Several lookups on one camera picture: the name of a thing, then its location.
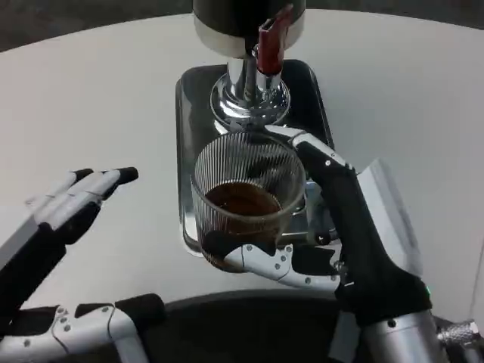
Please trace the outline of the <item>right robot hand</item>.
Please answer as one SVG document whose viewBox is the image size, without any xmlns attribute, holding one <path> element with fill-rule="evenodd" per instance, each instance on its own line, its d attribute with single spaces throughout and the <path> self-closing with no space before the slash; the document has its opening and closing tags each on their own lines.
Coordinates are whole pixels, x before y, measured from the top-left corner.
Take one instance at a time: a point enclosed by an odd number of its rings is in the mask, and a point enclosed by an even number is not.
<svg viewBox="0 0 484 363">
<path fill-rule="evenodd" d="M 338 250 L 281 244 L 307 182 Z M 431 310 L 413 231 L 379 160 L 358 172 L 315 135 L 266 126 L 208 144 L 191 188 L 200 247 L 216 268 L 325 292 L 362 327 Z"/>
</svg>

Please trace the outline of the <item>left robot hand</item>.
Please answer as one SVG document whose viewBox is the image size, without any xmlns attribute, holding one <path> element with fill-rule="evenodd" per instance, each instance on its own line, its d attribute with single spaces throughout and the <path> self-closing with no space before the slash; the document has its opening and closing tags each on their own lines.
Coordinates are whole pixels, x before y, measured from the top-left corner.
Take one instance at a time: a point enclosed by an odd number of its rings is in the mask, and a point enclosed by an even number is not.
<svg viewBox="0 0 484 363">
<path fill-rule="evenodd" d="M 68 172 L 47 193 L 1 211 L 1 360 L 53 362 L 114 346 L 121 362 L 149 360 L 142 335 L 166 318 L 149 293 L 116 302 L 24 309 L 73 245 L 90 229 L 102 204 L 138 178 L 135 167 Z"/>
</svg>

